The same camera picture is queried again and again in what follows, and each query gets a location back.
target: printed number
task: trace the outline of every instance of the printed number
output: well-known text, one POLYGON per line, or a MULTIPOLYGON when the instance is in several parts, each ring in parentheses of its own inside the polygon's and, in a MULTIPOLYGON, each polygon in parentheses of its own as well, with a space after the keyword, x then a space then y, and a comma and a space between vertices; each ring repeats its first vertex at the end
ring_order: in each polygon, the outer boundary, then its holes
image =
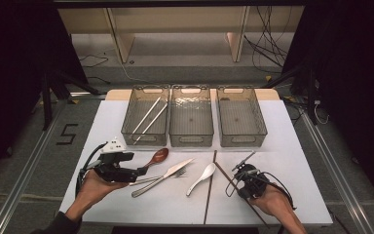
POLYGON ((68 142, 57 142, 56 145, 65 145, 65 144, 72 144, 75 138, 75 134, 66 134, 66 129, 68 127, 77 127, 78 124, 66 124, 65 127, 63 127, 62 134, 60 135, 61 137, 71 137, 71 139, 68 142))

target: spoon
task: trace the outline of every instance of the spoon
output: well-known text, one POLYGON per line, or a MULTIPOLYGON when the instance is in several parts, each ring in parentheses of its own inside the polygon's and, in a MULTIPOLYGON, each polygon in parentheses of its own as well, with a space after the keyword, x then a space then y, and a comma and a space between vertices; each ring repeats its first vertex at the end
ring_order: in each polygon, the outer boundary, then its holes
POLYGON ((150 162, 148 162, 143 168, 148 168, 151 165, 161 163, 167 159, 167 156, 168 156, 168 149, 162 148, 153 155, 150 162))
POLYGON ((208 164, 207 167, 205 168, 205 171, 203 172, 202 176, 200 176, 200 178, 197 179, 197 181, 195 183, 193 183, 193 185, 191 185, 191 187, 187 190, 187 196, 190 196, 190 193, 193 191, 194 187, 197 184, 199 184, 201 181, 203 181, 206 178, 213 175, 214 171, 215 171, 215 164, 213 164, 213 163, 208 164))

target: metal knife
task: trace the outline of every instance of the metal knife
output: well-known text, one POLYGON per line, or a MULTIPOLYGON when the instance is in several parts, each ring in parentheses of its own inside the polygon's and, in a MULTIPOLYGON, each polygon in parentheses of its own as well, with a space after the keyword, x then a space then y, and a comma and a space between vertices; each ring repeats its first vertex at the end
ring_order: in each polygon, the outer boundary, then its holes
POLYGON ((180 168, 186 166, 187 164, 189 164, 189 163, 190 163, 191 161, 193 161, 193 160, 194 160, 194 158, 187 159, 187 160, 185 160, 185 161, 183 161, 183 162, 181 162, 181 163, 178 163, 178 164, 172 166, 171 168, 169 168, 169 169, 167 170, 167 172, 166 172, 164 175, 160 176, 160 178, 157 179, 156 181, 154 181, 154 182, 148 184, 147 186, 145 186, 145 187, 143 187, 143 188, 140 188, 140 189, 138 189, 138 190, 133 191, 132 194, 131 194, 131 196, 132 196, 132 197, 138 197, 139 195, 145 193, 145 192, 148 191, 150 188, 154 187, 155 185, 157 185, 158 183, 160 183, 161 181, 163 181, 163 180, 166 179, 167 177, 173 175, 173 174, 174 174, 175 172, 177 172, 180 168))

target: fork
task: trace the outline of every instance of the fork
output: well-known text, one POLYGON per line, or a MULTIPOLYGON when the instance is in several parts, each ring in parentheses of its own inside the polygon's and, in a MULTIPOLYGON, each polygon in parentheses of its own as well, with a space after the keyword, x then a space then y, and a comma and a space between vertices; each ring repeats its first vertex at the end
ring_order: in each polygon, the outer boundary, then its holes
MULTIPOLYGON (((185 167, 182 167, 180 168, 177 172, 174 173, 174 175, 172 175, 171 177, 180 177, 182 176, 183 174, 185 174, 186 172, 186 168, 185 167)), ((153 181, 153 180, 157 180, 159 179, 160 176, 154 176, 154 177, 149 177, 149 178, 143 178, 143 179, 139 179, 137 180, 136 182, 131 182, 130 183, 130 186, 134 186, 134 185, 138 185, 140 183, 145 183, 145 182, 149 182, 149 181, 153 181)))

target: transparent storage container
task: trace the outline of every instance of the transparent storage container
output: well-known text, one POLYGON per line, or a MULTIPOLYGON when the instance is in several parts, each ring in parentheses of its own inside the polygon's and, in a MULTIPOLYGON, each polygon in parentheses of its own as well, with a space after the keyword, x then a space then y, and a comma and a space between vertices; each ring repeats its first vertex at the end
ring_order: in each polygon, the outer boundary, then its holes
POLYGON ((134 86, 121 133, 127 145, 167 145, 168 86, 134 86))
POLYGON ((260 147, 267 129, 251 87, 217 88, 217 114, 222 147, 260 147))
POLYGON ((211 147, 213 136, 209 87, 173 86, 169 120, 171 146, 211 147))

